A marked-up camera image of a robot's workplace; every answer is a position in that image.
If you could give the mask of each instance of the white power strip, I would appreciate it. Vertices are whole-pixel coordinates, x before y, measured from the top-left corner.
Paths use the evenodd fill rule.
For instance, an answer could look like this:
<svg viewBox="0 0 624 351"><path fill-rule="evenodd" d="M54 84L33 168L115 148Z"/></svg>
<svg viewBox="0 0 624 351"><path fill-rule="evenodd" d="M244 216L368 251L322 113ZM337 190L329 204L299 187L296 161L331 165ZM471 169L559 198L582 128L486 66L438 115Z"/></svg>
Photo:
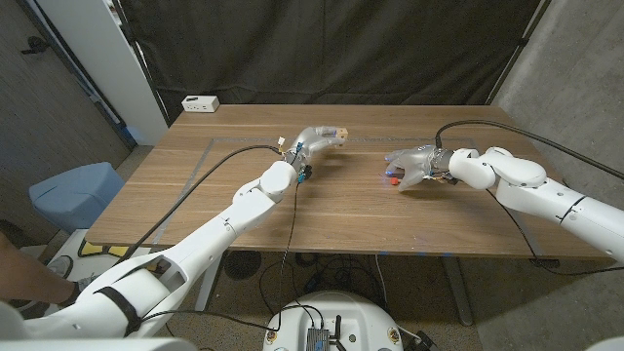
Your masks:
<svg viewBox="0 0 624 351"><path fill-rule="evenodd" d="M186 112L215 112L218 108L218 98L206 96L188 96L182 101Z"/></svg>

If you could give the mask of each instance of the blue trash bin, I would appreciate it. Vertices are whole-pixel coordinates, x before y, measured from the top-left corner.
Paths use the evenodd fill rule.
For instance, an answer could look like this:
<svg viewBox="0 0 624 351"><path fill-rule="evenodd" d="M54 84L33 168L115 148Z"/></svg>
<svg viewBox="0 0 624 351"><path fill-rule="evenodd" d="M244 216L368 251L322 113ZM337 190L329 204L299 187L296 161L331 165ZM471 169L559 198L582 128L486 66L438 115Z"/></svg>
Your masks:
<svg viewBox="0 0 624 351"><path fill-rule="evenodd" d="M37 213L71 234L90 228L124 186L108 162L55 175L28 189Z"/></svg>

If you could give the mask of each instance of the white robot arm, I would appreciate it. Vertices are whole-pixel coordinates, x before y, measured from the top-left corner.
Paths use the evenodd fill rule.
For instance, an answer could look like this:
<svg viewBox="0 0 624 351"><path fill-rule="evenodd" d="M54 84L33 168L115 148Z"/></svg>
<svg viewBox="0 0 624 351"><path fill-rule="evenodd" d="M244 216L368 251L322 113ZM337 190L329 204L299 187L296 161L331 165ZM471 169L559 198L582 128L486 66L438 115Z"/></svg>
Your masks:
<svg viewBox="0 0 624 351"><path fill-rule="evenodd" d="M16 338L107 338L151 336L171 317L146 316L176 309L193 283L244 232L262 223L301 182L313 152L344 143L344 131L334 127L307 128L284 160L239 189L232 205L195 230L179 244L158 253L128 259L93 281L76 303L48 317L27 320ZM157 277L146 269L154 263L167 270Z"/></svg>
<svg viewBox="0 0 624 351"><path fill-rule="evenodd" d="M399 191L425 178L462 180L476 189L494 186L503 206L558 223L605 254L624 262L624 212L578 193L546 176L544 169L509 151L491 147L455 151L425 145L386 156L386 173L405 170Z"/></svg>

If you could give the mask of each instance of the gray wall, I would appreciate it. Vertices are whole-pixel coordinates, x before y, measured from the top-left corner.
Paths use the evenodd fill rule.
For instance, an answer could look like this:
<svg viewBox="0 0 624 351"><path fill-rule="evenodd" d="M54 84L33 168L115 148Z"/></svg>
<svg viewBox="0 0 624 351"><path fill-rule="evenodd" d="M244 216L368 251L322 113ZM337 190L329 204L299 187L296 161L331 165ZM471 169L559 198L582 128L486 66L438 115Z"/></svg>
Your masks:
<svg viewBox="0 0 624 351"><path fill-rule="evenodd" d="M624 172L623 100L624 2L554 0L493 104L521 128ZM624 209L623 180L536 146L571 188Z"/></svg>

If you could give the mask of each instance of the black curtain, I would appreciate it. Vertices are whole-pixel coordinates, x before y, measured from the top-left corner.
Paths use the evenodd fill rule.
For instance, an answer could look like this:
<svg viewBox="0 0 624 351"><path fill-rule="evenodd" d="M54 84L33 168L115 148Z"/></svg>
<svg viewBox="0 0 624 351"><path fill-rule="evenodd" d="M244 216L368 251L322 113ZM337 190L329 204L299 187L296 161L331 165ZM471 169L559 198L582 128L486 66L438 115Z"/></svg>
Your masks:
<svg viewBox="0 0 624 351"><path fill-rule="evenodd" d="M483 104L539 0L125 0L170 116L221 103Z"/></svg>

